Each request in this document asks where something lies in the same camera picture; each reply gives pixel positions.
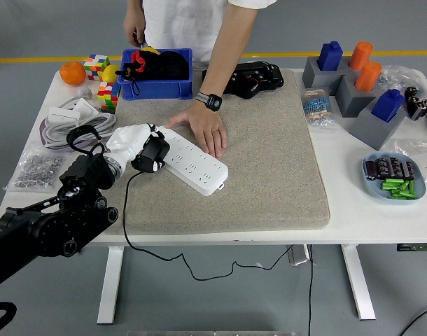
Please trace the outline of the person's right hand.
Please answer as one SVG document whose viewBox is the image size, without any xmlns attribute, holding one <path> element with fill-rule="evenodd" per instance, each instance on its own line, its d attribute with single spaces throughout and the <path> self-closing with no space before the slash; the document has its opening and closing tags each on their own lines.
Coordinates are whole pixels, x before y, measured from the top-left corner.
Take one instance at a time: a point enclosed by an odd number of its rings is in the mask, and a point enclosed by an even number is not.
<svg viewBox="0 0 427 336">
<path fill-rule="evenodd" d="M 135 46 L 141 47 L 144 44 L 144 30 L 146 21 L 142 12 L 127 13 L 123 22 L 123 28 L 127 41 Z"/>
</svg>

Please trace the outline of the person's left hand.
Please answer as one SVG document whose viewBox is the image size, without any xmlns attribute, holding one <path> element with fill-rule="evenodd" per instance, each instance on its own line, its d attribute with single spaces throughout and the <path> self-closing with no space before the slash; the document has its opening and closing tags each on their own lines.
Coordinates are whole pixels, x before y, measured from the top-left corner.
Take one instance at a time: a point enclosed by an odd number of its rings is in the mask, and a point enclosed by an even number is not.
<svg viewBox="0 0 427 336">
<path fill-rule="evenodd" d="M 221 117 L 209 110 L 200 101 L 195 101 L 188 108 L 172 116 L 165 127 L 171 129 L 179 123 L 188 123 L 199 147 L 216 158 L 221 158 L 223 149 L 228 145 L 227 132 Z"/>
</svg>

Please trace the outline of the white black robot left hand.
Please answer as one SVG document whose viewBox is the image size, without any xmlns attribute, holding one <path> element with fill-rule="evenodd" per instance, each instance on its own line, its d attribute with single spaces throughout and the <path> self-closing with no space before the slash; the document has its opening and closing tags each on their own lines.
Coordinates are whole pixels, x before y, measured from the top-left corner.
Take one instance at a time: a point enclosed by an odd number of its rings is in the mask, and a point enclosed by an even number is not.
<svg viewBox="0 0 427 336">
<path fill-rule="evenodd" d="M 164 134 L 154 124 L 119 127 L 106 147 L 108 153 L 104 154 L 104 159 L 115 179 L 125 173 L 129 162 L 139 172 L 157 172 L 164 167 L 164 158 L 170 149 Z"/>
</svg>

